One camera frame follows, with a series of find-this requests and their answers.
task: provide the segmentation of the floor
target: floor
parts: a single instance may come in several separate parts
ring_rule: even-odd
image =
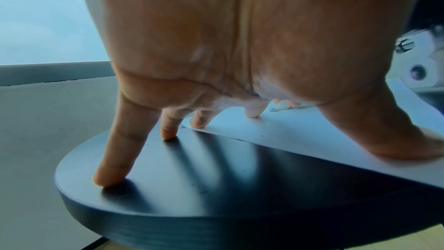
[[[442,250],[444,249],[444,228],[441,225],[404,237],[383,241],[348,250]],[[96,250],[136,250],[107,242]]]

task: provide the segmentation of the sheet of paper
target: sheet of paper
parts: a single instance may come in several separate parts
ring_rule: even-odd
[[[444,116],[438,110],[421,100],[401,79],[387,82],[398,105],[416,125],[444,135]],[[230,108],[199,131],[444,188],[444,158],[433,162],[377,158],[331,125],[314,107],[279,112],[270,112],[269,108],[258,119],[245,117],[243,108]],[[191,128],[189,121],[190,118],[183,122],[187,128]]]

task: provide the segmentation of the black table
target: black table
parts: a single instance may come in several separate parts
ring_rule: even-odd
[[[186,128],[164,142],[155,127],[128,179],[102,190],[107,136],[68,154],[55,181],[76,220],[135,248],[342,249],[444,219],[444,190]]]

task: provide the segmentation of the human hand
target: human hand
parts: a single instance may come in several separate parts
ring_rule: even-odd
[[[415,0],[86,0],[120,86],[94,177],[130,172],[161,116],[164,139],[185,116],[205,127],[231,106],[259,116],[273,99],[309,102],[371,153],[441,156],[385,84]]]

